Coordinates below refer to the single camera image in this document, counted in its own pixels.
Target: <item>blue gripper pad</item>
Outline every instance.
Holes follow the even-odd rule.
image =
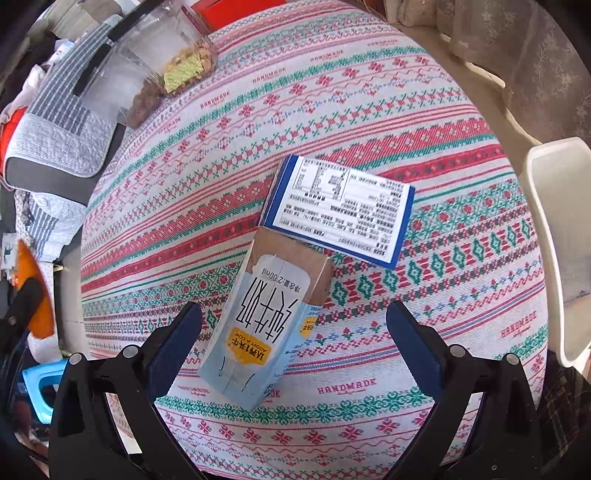
[[[447,348],[445,342],[431,327],[419,325],[401,301],[388,306],[386,326],[421,392],[437,401],[443,393],[443,351],[439,349]]]
[[[164,327],[165,329],[172,327],[173,331],[167,332],[167,338],[147,367],[146,393],[150,401],[153,402],[156,398],[168,393],[201,333],[202,321],[201,308],[193,303],[181,318],[177,316],[170,325]]]

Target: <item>beige floor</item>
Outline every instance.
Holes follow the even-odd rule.
[[[447,41],[435,29],[405,28],[400,25],[396,27],[425,48],[457,81],[489,123],[519,174],[527,151],[538,142],[525,133],[505,108],[502,98],[503,82],[450,54]],[[64,271],[61,275],[62,288],[59,295],[63,305],[63,318],[60,322],[63,347],[70,352],[87,353],[88,341],[82,323],[80,296],[80,248],[64,259]]]

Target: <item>orange object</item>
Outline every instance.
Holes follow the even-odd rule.
[[[0,135],[0,175],[4,172],[4,159],[6,157],[6,150],[14,131],[17,129],[18,123],[25,114],[27,107],[17,109],[11,116],[10,120],[4,125],[2,135]]]
[[[200,14],[211,30],[215,31],[248,15],[284,3],[285,0],[200,0],[191,9]]]
[[[47,294],[47,287],[35,257],[22,240],[18,241],[17,251],[17,289],[20,290],[28,278],[36,278],[41,282],[43,298],[39,308],[31,318],[28,328],[35,337],[43,339],[53,335],[53,309]]]

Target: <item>patterned tablecloth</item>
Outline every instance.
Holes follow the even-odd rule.
[[[454,80],[404,34],[337,1],[289,3],[213,39],[214,75],[126,137],[91,198],[82,292],[93,354],[141,343],[198,301],[202,334],[157,407],[197,465],[230,478],[373,479],[392,466],[432,405],[386,330],[392,299],[474,355],[517,353],[538,401],[547,309],[537,237],[498,140]],[[417,194],[396,269],[325,251],[330,298],[248,412],[212,391],[199,363],[288,153]]]

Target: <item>red object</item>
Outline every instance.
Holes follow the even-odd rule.
[[[191,8],[207,22],[212,31],[219,30],[236,20],[283,5],[285,0],[200,0]]]
[[[27,107],[25,106],[17,109],[2,129],[2,135],[0,135],[0,175],[4,175],[4,158],[6,157],[8,144],[26,109]]]

